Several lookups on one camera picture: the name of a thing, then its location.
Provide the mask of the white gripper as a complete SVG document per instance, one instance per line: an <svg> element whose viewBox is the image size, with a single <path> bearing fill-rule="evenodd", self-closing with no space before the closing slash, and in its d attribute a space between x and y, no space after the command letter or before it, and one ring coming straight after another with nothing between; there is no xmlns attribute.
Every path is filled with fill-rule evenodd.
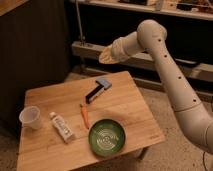
<svg viewBox="0 0 213 171"><path fill-rule="evenodd" d="M130 58L125 51L128 41L124 37L116 39L112 44L105 47L99 55L99 62L102 64L116 64Z"/></svg>

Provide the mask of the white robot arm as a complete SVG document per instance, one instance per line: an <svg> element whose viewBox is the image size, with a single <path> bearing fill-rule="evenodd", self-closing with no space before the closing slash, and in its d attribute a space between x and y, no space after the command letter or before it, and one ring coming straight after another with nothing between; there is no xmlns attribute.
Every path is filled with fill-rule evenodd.
<svg viewBox="0 0 213 171"><path fill-rule="evenodd" d="M99 62L116 64L146 51L154 60L183 135L193 145L213 154L213 117L169 54L166 37L167 31L161 24L144 20L136 31L105 47L99 55Z"/></svg>

